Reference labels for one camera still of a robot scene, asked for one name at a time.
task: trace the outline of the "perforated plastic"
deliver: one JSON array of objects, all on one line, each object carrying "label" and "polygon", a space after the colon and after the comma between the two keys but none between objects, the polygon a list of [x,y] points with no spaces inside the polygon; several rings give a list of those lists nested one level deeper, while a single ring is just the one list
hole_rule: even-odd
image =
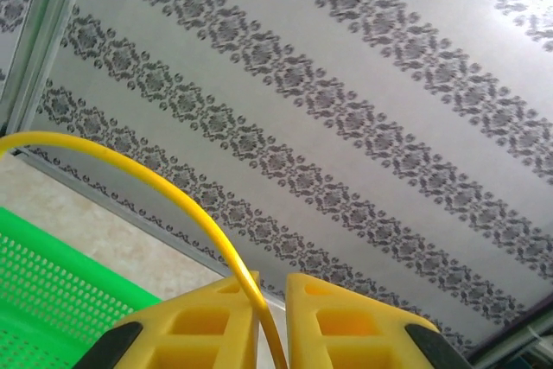
[{"label": "perforated plastic", "polygon": [[0,208],[0,368],[71,367],[116,321],[157,302]]}]

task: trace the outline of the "yellow wire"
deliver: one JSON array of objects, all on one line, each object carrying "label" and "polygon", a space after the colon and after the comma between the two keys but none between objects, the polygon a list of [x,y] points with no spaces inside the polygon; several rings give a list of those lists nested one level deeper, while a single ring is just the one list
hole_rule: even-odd
[{"label": "yellow wire", "polygon": [[267,342],[269,343],[269,349],[273,361],[275,362],[275,368],[287,369],[283,346],[280,342],[277,326],[270,314],[267,302],[261,294],[255,280],[251,277],[244,261],[242,261],[236,249],[232,246],[231,241],[229,241],[225,233],[200,205],[182,192],[177,186],[144,167],[142,164],[116,151],[110,150],[101,144],[80,137],[46,131],[25,131],[15,133],[0,138],[0,157],[9,149],[30,144],[64,147],[94,156],[150,185],[190,215],[215,243],[215,246],[221,252],[232,273],[238,279],[240,286],[250,299],[252,307],[257,311],[261,326],[263,327]]}]

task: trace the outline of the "yellow plastic part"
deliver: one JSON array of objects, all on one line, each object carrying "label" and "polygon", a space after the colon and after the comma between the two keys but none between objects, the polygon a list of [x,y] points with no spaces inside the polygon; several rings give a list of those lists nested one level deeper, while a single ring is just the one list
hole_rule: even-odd
[{"label": "yellow plastic part", "polygon": [[258,320],[236,277],[127,315],[116,327],[131,321],[143,330],[115,369],[256,368]]},{"label": "yellow plastic part", "polygon": [[26,131],[2,137],[0,138],[0,157],[6,150],[30,144],[64,147],[96,157],[150,185],[192,217],[221,252],[221,255],[228,263],[229,268],[250,300],[252,307],[256,310],[267,337],[276,369],[287,369],[286,358],[284,357],[277,326],[259,287],[225,233],[192,198],[184,194],[171,182],[129,157],[84,138],[69,136],[67,134],[48,131]]},{"label": "yellow plastic part", "polygon": [[433,369],[404,327],[429,321],[304,274],[289,274],[290,369]]}]

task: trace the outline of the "yellow cable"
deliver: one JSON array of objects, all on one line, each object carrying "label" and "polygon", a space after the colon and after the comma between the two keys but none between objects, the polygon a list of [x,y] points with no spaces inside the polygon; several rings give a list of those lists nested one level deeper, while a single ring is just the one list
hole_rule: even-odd
[{"label": "yellow cable", "polygon": [[69,136],[67,134],[53,133],[46,131],[25,131],[0,138],[0,157],[6,150],[27,146],[30,144],[41,144],[45,146],[64,147],[71,150],[87,153],[99,160],[107,162],[124,172],[135,176],[140,181],[150,185],[160,194],[173,201],[184,212],[190,215],[204,232],[215,243],[223,258],[228,263],[232,273],[238,279],[240,286],[250,299],[253,308],[257,311],[261,326],[269,343],[270,353],[275,362],[276,369],[287,369],[284,358],[283,346],[277,332],[277,326],[269,311],[255,280],[251,277],[244,261],[240,258],[231,241],[219,228],[217,223],[198,205],[192,198],[182,192],[170,181],[152,172],[142,164],[135,162],[127,156],[110,150],[101,144],[85,140],[84,138]]}]

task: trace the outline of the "green plastic basket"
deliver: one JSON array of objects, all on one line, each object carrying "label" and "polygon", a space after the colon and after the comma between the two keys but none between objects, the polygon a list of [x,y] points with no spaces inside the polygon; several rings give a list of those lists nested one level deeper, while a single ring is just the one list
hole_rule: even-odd
[{"label": "green plastic basket", "polygon": [[0,368],[72,367],[116,321],[158,302],[0,208]]}]

